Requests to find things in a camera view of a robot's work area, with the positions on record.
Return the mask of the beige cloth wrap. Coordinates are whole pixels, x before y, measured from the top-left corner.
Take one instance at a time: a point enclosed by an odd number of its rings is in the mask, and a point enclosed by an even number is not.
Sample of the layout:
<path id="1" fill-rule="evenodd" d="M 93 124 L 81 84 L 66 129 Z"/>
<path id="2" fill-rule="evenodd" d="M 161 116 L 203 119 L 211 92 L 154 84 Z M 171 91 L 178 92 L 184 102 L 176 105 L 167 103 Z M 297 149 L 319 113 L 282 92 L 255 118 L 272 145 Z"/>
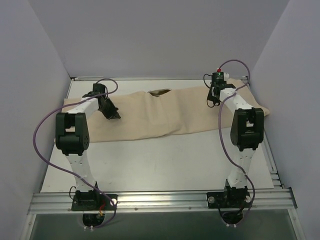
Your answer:
<path id="1" fill-rule="evenodd" d="M 106 119 L 100 111 L 87 118 L 92 143 L 132 141 L 184 135 L 218 128 L 219 107 L 207 106 L 208 88 L 196 86 L 154 97 L 145 91 L 110 96 L 119 119 Z"/>

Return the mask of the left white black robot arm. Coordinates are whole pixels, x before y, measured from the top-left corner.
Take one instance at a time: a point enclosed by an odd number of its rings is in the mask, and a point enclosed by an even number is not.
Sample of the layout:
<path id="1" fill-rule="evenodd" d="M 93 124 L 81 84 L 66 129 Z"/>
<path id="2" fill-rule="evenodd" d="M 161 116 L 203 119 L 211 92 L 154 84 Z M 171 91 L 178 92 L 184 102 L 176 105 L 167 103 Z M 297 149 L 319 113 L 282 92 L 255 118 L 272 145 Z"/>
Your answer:
<path id="1" fill-rule="evenodd" d="M 109 98 L 108 88 L 100 81 L 93 84 L 92 91 L 85 94 L 80 102 L 66 106 L 71 109 L 55 116 L 55 145 L 66 156 L 75 174 L 75 201 L 82 201 L 88 209 L 95 210 L 100 206 L 103 195 L 98 191 L 88 161 L 88 118 L 97 111 L 107 120 L 120 119 L 121 116 Z"/>

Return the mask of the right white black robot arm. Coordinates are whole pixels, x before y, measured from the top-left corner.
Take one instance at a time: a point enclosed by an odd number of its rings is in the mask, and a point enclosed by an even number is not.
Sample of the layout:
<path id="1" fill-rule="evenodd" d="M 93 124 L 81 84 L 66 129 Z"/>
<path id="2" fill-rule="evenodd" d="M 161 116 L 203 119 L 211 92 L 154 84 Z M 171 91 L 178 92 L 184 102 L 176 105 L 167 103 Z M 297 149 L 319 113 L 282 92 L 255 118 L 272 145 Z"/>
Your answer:
<path id="1" fill-rule="evenodd" d="M 222 149 L 226 152 L 222 137 L 222 109 L 227 107 L 233 114 L 230 140 L 237 147 L 235 157 L 228 160 L 232 169 L 227 177 L 228 190 L 222 193 L 223 203 L 234 206 L 240 201 L 238 189 L 244 190 L 248 186 L 248 173 L 251 161 L 256 149 L 264 139 L 264 111 L 260 107 L 254 107 L 238 94 L 238 89 L 232 83 L 227 83 L 229 75 L 218 69 L 211 75 L 211 84 L 207 95 L 207 101 L 213 106 L 219 106 L 218 130 Z"/>

